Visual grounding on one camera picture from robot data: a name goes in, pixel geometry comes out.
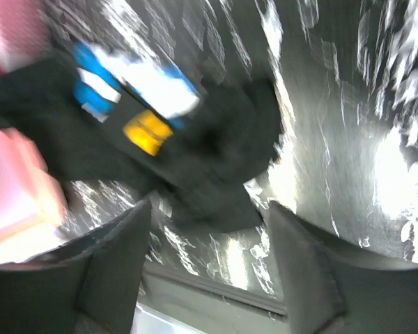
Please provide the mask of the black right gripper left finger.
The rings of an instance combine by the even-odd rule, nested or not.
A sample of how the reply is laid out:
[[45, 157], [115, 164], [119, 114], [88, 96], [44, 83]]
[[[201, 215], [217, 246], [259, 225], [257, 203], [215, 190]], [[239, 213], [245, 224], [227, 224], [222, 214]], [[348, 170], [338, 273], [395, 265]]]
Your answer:
[[143, 200], [28, 262], [0, 264], [0, 333], [74, 333], [82, 319], [129, 333], [150, 224]]

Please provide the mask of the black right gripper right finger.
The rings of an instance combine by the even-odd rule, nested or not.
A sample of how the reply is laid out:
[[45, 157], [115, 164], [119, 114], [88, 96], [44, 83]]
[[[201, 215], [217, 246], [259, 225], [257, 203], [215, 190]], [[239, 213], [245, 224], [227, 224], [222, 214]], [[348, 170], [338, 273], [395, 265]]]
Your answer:
[[344, 241], [275, 201], [267, 225], [292, 333], [418, 333], [418, 264]]

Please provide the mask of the black t shirt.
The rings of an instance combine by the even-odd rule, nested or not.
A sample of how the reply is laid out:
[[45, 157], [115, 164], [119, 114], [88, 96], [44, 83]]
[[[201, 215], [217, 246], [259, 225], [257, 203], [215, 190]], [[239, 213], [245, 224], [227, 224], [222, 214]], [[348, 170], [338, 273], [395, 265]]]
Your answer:
[[281, 114], [269, 78], [200, 88], [178, 69], [77, 43], [0, 76], [0, 128], [33, 140], [61, 183], [158, 192], [184, 230], [261, 224], [245, 184], [276, 160]]

